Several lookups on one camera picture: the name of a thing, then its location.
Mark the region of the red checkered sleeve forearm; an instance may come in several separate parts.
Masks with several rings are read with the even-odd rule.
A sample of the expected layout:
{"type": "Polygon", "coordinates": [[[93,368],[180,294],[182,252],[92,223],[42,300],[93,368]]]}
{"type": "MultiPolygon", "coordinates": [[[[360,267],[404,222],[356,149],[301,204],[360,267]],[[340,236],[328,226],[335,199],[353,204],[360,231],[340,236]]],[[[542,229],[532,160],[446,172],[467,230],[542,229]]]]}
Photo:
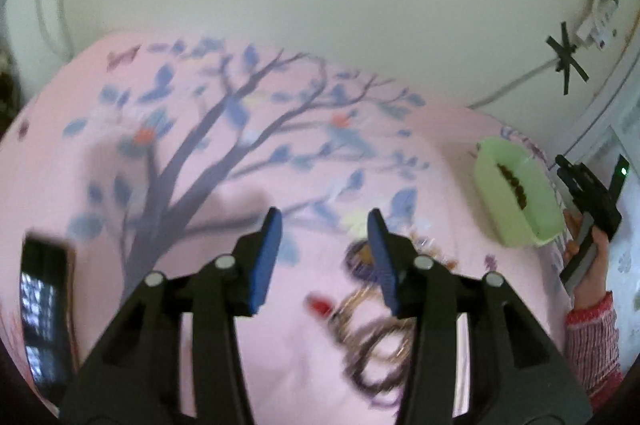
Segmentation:
{"type": "Polygon", "coordinates": [[[565,318],[565,355],[593,412],[608,403],[624,378],[616,318],[611,292],[597,305],[574,309],[565,318]]]}

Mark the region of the operator right hand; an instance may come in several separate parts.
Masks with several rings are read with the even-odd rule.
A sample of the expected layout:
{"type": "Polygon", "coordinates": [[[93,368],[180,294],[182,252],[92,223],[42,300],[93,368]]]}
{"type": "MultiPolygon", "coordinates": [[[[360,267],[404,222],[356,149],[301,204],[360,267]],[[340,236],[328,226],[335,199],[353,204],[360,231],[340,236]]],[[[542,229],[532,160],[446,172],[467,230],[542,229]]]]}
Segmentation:
{"type": "MultiPolygon", "coordinates": [[[[579,245],[575,241],[580,228],[582,228],[582,215],[574,215],[569,210],[563,212],[565,225],[572,238],[567,242],[563,253],[565,265],[578,254],[579,245]]],[[[593,244],[596,245],[597,254],[594,260],[573,292],[573,309],[587,310],[602,301],[608,290],[606,289],[606,277],[608,276],[608,250],[610,241],[608,236],[598,227],[591,230],[593,244]]]]}

